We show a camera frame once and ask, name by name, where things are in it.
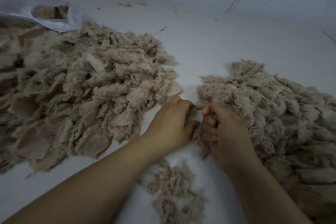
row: plastic bag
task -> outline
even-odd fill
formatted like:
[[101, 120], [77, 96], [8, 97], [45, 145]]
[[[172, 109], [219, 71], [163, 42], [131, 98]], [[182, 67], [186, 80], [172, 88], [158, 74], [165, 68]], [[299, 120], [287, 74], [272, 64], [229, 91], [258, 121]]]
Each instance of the plastic bag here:
[[[38, 6], [56, 7], [60, 5], [69, 8], [67, 19], [36, 18], [32, 15]], [[35, 21], [54, 31], [65, 32], [80, 29], [87, 15], [83, 14], [79, 6], [67, 0], [0, 0], [0, 16], [10, 16]]]

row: forearm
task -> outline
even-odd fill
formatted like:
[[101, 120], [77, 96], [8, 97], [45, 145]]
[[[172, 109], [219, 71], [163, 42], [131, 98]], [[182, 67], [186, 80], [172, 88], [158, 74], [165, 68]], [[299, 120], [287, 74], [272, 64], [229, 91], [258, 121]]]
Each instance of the forearm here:
[[140, 175], [160, 157], [151, 147], [142, 137], [126, 144], [4, 223], [107, 223]]
[[260, 162], [229, 173], [250, 224], [312, 224]]

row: hand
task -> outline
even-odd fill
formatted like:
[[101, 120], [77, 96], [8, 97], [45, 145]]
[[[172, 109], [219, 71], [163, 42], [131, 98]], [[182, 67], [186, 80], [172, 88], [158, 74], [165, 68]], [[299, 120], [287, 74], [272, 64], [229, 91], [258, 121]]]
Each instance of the hand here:
[[175, 96], [157, 112], [143, 136], [155, 146], [159, 158], [187, 144], [199, 125], [196, 120], [186, 124], [193, 107], [189, 100]]
[[242, 118], [217, 99], [202, 110], [202, 140], [224, 172], [259, 162]]

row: pile of shredded fabric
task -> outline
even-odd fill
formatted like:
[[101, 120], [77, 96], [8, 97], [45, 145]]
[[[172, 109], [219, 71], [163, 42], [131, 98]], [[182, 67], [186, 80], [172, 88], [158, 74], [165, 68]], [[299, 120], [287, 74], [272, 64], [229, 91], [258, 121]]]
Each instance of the pile of shredded fabric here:
[[[229, 78], [202, 77], [197, 108], [217, 98], [246, 122], [254, 149], [309, 217], [336, 209], [336, 101], [314, 87], [234, 62]], [[194, 137], [200, 140], [200, 129]], [[201, 155], [209, 149], [204, 145]]]
[[[154, 173], [153, 181], [147, 185], [147, 193], [160, 193], [152, 205], [161, 224], [201, 224], [206, 201], [202, 191], [195, 193], [191, 190], [194, 175], [187, 161], [184, 159], [181, 167], [170, 167], [165, 159], [157, 164], [160, 170]], [[179, 207], [179, 201], [186, 203]]]
[[176, 72], [160, 65], [170, 60], [148, 34], [94, 23], [59, 34], [2, 20], [0, 173], [22, 161], [47, 171], [137, 137], [145, 111], [181, 92]]

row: left hand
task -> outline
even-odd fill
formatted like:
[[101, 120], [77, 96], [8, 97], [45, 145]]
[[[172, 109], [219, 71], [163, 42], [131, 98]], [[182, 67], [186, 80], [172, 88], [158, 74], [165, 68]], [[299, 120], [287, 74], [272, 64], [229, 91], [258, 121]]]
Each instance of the left hand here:
[[143, 137], [155, 146], [160, 158], [187, 144], [199, 125], [197, 120], [186, 124], [193, 107], [189, 100], [175, 96], [156, 113]]

